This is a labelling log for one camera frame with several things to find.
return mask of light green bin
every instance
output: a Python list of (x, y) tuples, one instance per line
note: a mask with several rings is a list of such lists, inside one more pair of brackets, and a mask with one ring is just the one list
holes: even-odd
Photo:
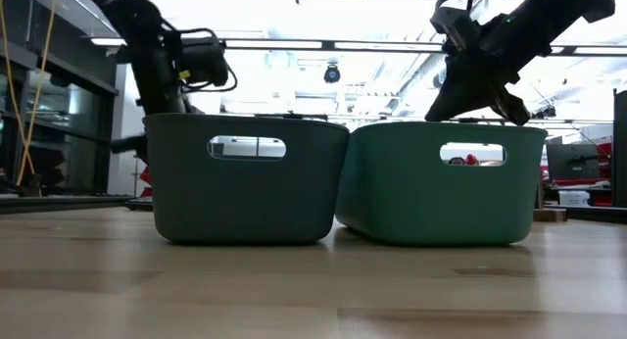
[[(337, 218), (379, 242), (407, 246), (498, 246), (531, 230), (547, 133), (530, 127), (394, 122), (351, 136)], [(450, 166), (447, 143), (498, 144), (498, 167)]]

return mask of yellow rope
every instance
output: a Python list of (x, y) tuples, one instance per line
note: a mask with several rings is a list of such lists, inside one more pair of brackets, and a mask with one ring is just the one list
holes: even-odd
[(32, 114), (30, 115), (30, 126), (28, 127), (28, 138), (24, 144), (24, 155), (22, 156), (22, 167), (20, 168), (20, 176), (18, 177), (18, 185), (22, 184), (24, 178), (24, 169), (26, 167), (26, 156), (28, 155), (28, 148), (32, 140), (32, 131), (35, 126), (35, 115), (37, 114), (37, 107), (39, 106), (39, 99), (41, 98), (41, 88), (43, 87), (43, 81), (46, 75), (46, 62), (48, 61), (48, 51), (50, 50), (50, 39), (52, 38), (52, 28), (55, 23), (55, 11), (57, 8), (57, 0), (52, 1), (52, 8), (50, 10), (50, 22), (48, 23), (48, 32), (46, 34), (46, 43), (43, 48), (41, 70), (39, 72), (39, 83), (37, 84), (37, 92), (35, 94), (35, 100), (32, 104)]
[[(16, 89), (13, 85), (13, 71), (11, 70), (11, 60), (9, 58), (9, 34), (7, 32), (7, 24), (4, 19), (4, 0), (0, 0), (0, 24), (2, 24), (2, 40), (4, 41), (4, 59), (7, 65), (7, 77), (9, 80), (9, 92), (11, 93), (11, 103), (13, 103), (13, 112), (16, 114), (18, 121), (18, 130), (20, 131), (20, 138), (22, 144), (26, 142), (24, 137), (24, 125), (22, 124), (22, 115), (20, 115), (20, 109), (18, 108), (18, 100), (16, 99)], [(30, 166), (30, 173), (35, 175), (35, 167), (32, 164), (30, 154), (26, 155), (28, 159), (28, 165)]]

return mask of dark green bin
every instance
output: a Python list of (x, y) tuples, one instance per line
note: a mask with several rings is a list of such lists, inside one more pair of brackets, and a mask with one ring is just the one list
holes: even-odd
[[(351, 137), (336, 216), (374, 240), (408, 246), (506, 245), (531, 230), (547, 133), (530, 127), (394, 122)], [(498, 167), (446, 165), (447, 143), (498, 144)]]
[[(144, 119), (155, 223), (168, 240), (307, 244), (329, 232), (350, 133), (304, 120), (163, 114)], [(280, 161), (223, 160), (217, 136), (283, 141)]]

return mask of desk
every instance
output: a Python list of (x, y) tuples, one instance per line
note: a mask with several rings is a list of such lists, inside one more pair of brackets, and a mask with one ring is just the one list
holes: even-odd
[(520, 245), (172, 246), (125, 209), (0, 216), (3, 339), (625, 338), (627, 226)]

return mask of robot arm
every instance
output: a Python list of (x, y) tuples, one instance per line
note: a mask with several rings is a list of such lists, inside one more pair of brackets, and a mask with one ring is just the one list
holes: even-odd
[(126, 42), (146, 115), (184, 113), (179, 78), (161, 36), (161, 12), (149, 0), (92, 0)]
[[(129, 63), (135, 74), (145, 114), (195, 113), (186, 93), (228, 91), (237, 78), (224, 59), (225, 45), (210, 29), (176, 30), (149, 0), (92, 0), (109, 19), (126, 45), (118, 61)], [(207, 37), (184, 38), (183, 34), (205, 32)], [(235, 84), (222, 87), (231, 73)], [(135, 150), (146, 161), (145, 135), (112, 142), (114, 153)]]
[(479, 24), (466, 10), (439, 7), (431, 23), (447, 35), (445, 79), (428, 121), (444, 121), (490, 107), (517, 125), (530, 115), (522, 100), (509, 94), (507, 83), (536, 56), (551, 54), (551, 43), (583, 17), (593, 23), (614, 14), (614, 0), (525, 0), (509, 15)]

